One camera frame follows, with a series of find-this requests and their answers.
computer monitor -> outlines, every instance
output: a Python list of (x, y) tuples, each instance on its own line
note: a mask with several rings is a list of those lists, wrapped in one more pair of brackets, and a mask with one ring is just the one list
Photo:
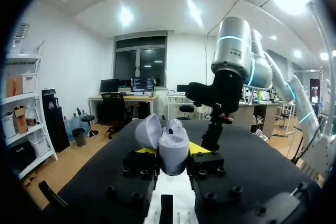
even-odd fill
[(127, 88), (131, 86), (131, 80), (119, 80), (120, 88)]
[(177, 92), (187, 92), (188, 85), (177, 85)]
[(133, 77), (131, 78), (131, 92), (154, 91), (154, 77)]
[(119, 79), (100, 81), (100, 93), (118, 93)]

desk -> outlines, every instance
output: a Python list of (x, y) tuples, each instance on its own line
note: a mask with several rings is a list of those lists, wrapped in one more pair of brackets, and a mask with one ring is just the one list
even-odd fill
[[(150, 113), (156, 113), (156, 99), (158, 98), (157, 95), (154, 95), (153, 97), (144, 97), (144, 96), (139, 96), (137, 97), (136, 95), (128, 95), (124, 97), (125, 103), (127, 102), (149, 102), (150, 103)], [(94, 106), (94, 102), (102, 102), (103, 98), (101, 95), (95, 95), (94, 97), (89, 97), (88, 98), (88, 103), (89, 103), (89, 110), (90, 110), (90, 115), (94, 116), (94, 121), (93, 123), (97, 123), (97, 110), (96, 106)]]
[(279, 103), (266, 103), (266, 104), (252, 103), (250, 105), (247, 105), (240, 102), (238, 110), (232, 114), (235, 118), (233, 124), (243, 126), (244, 128), (250, 130), (253, 124), (252, 119), (255, 107), (266, 106), (262, 133), (263, 135), (270, 138), (272, 136), (274, 128), (274, 122), (277, 114), (278, 105)]
[[(185, 95), (167, 95), (168, 103), (168, 120), (170, 120), (170, 106), (171, 105), (194, 105), (194, 102), (189, 100)], [(176, 99), (182, 99), (182, 102), (175, 102)]]

door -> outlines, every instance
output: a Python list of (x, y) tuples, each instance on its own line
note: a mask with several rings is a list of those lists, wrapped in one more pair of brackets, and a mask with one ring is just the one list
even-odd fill
[(312, 103), (320, 102), (320, 80), (319, 79), (310, 79), (310, 95), (309, 100)]

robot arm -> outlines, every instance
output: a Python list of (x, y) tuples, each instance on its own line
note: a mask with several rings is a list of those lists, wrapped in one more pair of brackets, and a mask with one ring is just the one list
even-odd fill
[(313, 171), (326, 177), (334, 157), (333, 151), (329, 150), (331, 138), (320, 133), (317, 117), (299, 79), (292, 76), (286, 81), (273, 59), (263, 51), (260, 40), (260, 33), (251, 29), (245, 20), (229, 17), (222, 21), (211, 65), (215, 74), (213, 84), (206, 86), (190, 83), (186, 92), (195, 105), (204, 104), (214, 108), (212, 124), (203, 137), (202, 146), (211, 151), (218, 148), (217, 137), (213, 136), (220, 135), (222, 123), (231, 123), (226, 118), (238, 110), (243, 85), (255, 90), (267, 90), (275, 86), (283, 101), (289, 103), (296, 100), (303, 132), (303, 149), (318, 147), (310, 147), (301, 153), (302, 159), (309, 164), (307, 167), (312, 167)]
[(265, 56), (272, 68), (273, 84), (277, 87), (282, 100), (286, 103), (293, 99), (296, 100), (296, 112), (303, 132), (303, 148), (306, 148), (319, 128), (314, 109), (298, 77), (294, 75), (288, 82), (285, 81), (279, 67), (270, 55), (265, 52)]

black stool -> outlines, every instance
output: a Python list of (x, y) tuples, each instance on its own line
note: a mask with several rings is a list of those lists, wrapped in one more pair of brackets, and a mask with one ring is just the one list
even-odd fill
[[(195, 111), (195, 108), (192, 105), (181, 105), (180, 106), (180, 111), (184, 112), (184, 113), (193, 113)], [(178, 119), (178, 120), (191, 120), (190, 118), (187, 118), (185, 116), (182, 116), (182, 117), (176, 118), (176, 119)]]
[(286, 127), (286, 126), (285, 126), (285, 120), (286, 120), (286, 118), (289, 118), (289, 114), (284, 114), (284, 113), (283, 113), (283, 114), (281, 114), (281, 116), (282, 116), (282, 119), (283, 119), (283, 122), (284, 122), (284, 123), (283, 123), (282, 125), (279, 125), (279, 127), (283, 129), (283, 128)]
[(93, 135), (98, 135), (98, 131), (95, 131), (95, 130), (91, 129), (90, 122), (93, 121), (94, 119), (95, 119), (95, 117), (93, 115), (85, 115), (81, 119), (83, 122), (88, 122), (88, 124), (89, 124), (89, 129), (90, 129), (89, 137), (91, 137)]

